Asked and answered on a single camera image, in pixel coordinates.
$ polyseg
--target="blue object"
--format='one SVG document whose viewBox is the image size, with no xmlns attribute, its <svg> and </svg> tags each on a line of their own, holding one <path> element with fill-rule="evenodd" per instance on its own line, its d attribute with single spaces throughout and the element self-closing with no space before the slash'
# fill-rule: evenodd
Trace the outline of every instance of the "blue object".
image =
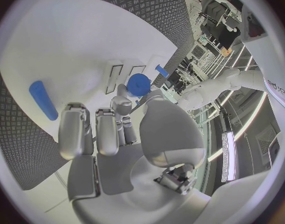
<svg viewBox="0 0 285 224">
<path fill-rule="evenodd" d="M 29 92 L 45 115 L 52 121 L 56 120 L 58 113 L 46 92 L 43 82 L 36 81 L 32 83 Z"/>
<path fill-rule="evenodd" d="M 130 96 L 144 96 L 151 91 L 151 83 L 146 75 L 138 73 L 130 77 L 127 90 Z"/>
<path fill-rule="evenodd" d="M 168 73 L 166 70 L 164 70 L 164 68 L 161 67 L 160 65 L 158 65 L 158 66 L 156 67 L 156 70 L 159 71 L 160 74 L 161 74 L 162 76 L 164 76 L 165 78 L 169 77 L 169 73 Z"/>
</svg>

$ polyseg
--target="white table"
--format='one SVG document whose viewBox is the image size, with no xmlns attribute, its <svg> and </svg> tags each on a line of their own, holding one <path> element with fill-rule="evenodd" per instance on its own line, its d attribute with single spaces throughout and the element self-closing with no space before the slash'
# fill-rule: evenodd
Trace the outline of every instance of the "white table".
<svg viewBox="0 0 285 224">
<path fill-rule="evenodd" d="M 40 0 L 17 26 L 0 72 L 22 110 L 58 141 L 60 113 L 68 102 L 85 104 L 92 125 L 95 111 L 109 107 L 116 92 L 105 95 L 101 89 L 109 60 L 145 64 L 143 73 L 154 80 L 155 67 L 164 67 L 176 49 L 153 26 L 108 2 Z M 59 113 L 56 121 L 46 117 L 28 91 L 37 80 Z"/>
</svg>

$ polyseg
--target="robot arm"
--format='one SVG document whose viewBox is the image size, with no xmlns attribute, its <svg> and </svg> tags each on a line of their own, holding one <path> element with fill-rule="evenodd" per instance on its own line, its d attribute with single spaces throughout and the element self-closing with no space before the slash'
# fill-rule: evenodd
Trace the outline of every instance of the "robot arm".
<svg viewBox="0 0 285 224">
<path fill-rule="evenodd" d="M 213 102 L 223 91 L 235 91 L 241 87 L 265 91 L 264 77 L 261 71 L 227 69 L 216 79 L 200 82 L 187 89 L 178 101 L 179 106 L 185 110 L 196 110 Z"/>
</svg>

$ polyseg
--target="blue cylinder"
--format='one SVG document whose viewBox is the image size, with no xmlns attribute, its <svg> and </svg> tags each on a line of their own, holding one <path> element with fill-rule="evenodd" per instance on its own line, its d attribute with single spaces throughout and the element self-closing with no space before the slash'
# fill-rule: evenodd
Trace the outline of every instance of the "blue cylinder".
<svg viewBox="0 0 285 224">
<path fill-rule="evenodd" d="M 168 73 L 166 70 L 164 70 L 164 68 L 161 67 L 160 65 L 158 65 L 155 69 L 156 69 L 157 71 L 159 71 L 160 74 L 161 74 L 162 76 L 164 76 L 165 78 L 169 77 L 169 73 Z"/>
<path fill-rule="evenodd" d="M 150 92 L 151 83 L 146 75 L 134 74 L 128 81 L 127 90 L 130 96 L 141 97 Z"/>
<path fill-rule="evenodd" d="M 58 113 L 50 100 L 42 81 L 36 81 L 29 87 L 29 92 L 45 115 L 52 121 L 56 120 Z"/>
</svg>

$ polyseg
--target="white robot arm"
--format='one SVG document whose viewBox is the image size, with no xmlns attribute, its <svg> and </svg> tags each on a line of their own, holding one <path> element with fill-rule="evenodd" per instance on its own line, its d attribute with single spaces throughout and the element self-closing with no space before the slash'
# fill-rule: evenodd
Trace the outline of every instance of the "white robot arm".
<svg viewBox="0 0 285 224">
<path fill-rule="evenodd" d="M 261 71 L 227 69 L 216 79 L 206 80 L 186 89 L 183 97 L 178 101 L 179 106 L 185 110 L 196 110 L 213 102 L 223 91 L 235 91 L 241 87 L 265 91 L 264 77 Z"/>
</svg>

